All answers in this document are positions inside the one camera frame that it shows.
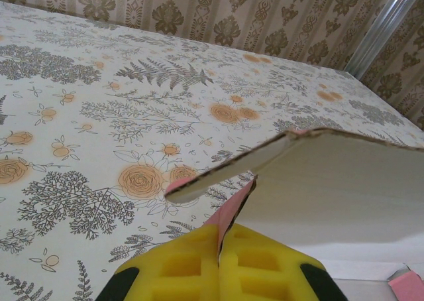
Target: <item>floral tablecloth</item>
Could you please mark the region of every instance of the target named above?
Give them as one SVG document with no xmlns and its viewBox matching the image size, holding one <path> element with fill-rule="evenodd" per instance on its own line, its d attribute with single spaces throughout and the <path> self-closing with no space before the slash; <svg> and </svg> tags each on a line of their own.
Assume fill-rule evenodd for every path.
<svg viewBox="0 0 424 301">
<path fill-rule="evenodd" d="M 0 82 L 2 300 L 93 300 L 252 176 L 186 205 L 170 182 L 286 129 L 424 143 L 344 72 L 6 3 Z"/>
</svg>

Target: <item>beige damask wallpaper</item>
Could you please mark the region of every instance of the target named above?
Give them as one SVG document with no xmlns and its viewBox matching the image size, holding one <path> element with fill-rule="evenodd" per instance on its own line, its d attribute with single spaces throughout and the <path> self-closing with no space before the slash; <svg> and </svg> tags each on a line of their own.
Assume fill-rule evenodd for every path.
<svg viewBox="0 0 424 301">
<path fill-rule="evenodd" d="M 2 1 L 342 70 L 387 0 Z M 362 78 L 421 128 L 423 7 L 415 4 Z"/>
</svg>

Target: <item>cardboard flap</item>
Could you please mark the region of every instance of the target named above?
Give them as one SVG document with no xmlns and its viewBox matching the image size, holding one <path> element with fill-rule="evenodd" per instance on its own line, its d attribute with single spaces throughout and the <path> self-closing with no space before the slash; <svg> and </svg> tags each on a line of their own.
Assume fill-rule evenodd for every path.
<svg viewBox="0 0 424 301">
<path fill-rule="evenodd" d="M 236 222 L 319 259 L 335 278 L 385 280 L 424 263 L 422 149 L 321 129 L 280 135 L 207 181 L 238 174 L 231 167 L 258 175 Z M 207 187 L 202 179 L 180 191 Z"/>
</svg>

